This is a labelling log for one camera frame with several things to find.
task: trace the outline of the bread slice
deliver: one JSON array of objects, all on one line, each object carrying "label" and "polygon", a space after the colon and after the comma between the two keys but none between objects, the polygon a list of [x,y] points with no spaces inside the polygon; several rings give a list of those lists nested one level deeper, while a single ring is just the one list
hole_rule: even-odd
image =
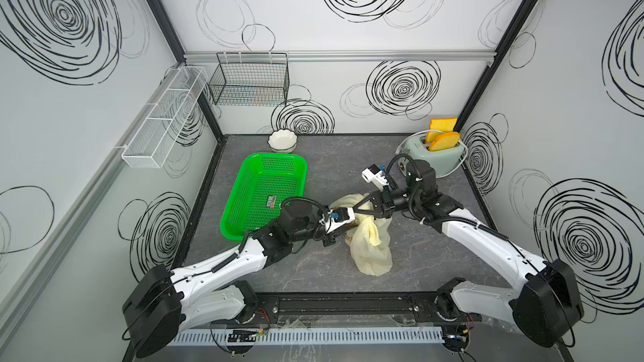
[{"label": "bread slice", "polygon": [[[430,120],[430,129],[436,129],[440,130],[441,132],[453,132],[454,131],[454,126],[456,126],[456,119],[457,117],[443,117],[443,118],[438,118],[438,117],[433,117]],[[440,134],[439,132],[427,132],[427,135],[425,136],[425,144],[432,142],[436,140],[436,137],[438,137]]]},{"label": "bread slice", "polygon": [[458,132],[440,134],[430,145],[430,151],[440,151],[442,149],[453,148],[461,138]]}]

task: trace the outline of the yellow cloth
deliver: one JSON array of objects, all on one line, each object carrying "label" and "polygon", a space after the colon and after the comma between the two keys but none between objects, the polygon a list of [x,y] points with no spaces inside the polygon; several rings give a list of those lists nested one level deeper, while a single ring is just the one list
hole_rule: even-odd
[{"label": "yellow cloth", "polygon": [[[330,207],[353,207],[364,197],[359,194],[347,195],[331,203]],[[367,202],[360,208],[373,209],[373,205]],[[358,227],[347,231],[344,241],[351,249],[351,258],[358,270],[375,276],[387,273],[393,265],[389,250],[391,238],[387,232],[391,219],[376,219],[372,215],[356,213],[356,223]]]}]

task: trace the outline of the wall-mounted basket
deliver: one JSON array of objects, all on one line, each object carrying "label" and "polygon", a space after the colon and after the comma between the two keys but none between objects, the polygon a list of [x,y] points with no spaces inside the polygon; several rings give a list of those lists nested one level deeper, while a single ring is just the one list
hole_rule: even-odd
[{"label": "wall-mounted basket", "polygon": [[274,107],[288,97],[288,55],[221,52],[208,83],[215,105]]},{"label": "wall-mounted basket", "polygon": [[208,77],[205,68],[179,69],[121,157],[132,168],[161,168]]}]

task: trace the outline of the red wire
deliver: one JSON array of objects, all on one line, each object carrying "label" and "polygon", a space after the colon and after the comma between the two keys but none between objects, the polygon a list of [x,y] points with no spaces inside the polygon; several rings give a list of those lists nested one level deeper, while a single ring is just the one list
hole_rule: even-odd
[{"label": "red wire", "polygon": [[266,313],[266,310],[261,309],[261,308],[260,308],[260,309],[258,309],[258,310],[264,314],[264,317],[266,318],[266,321],[268,321],[268,322],[269,322],[269,324],[270,324],[269,315]]}]

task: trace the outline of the white wire basket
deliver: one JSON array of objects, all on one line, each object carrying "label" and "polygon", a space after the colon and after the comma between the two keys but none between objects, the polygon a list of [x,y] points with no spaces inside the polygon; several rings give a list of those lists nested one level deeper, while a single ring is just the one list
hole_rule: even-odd
[{"label": "white wire basket", "polygon": [[132,168],[161,168],[207,82],[205,68],[179,69],[121,157]]}]

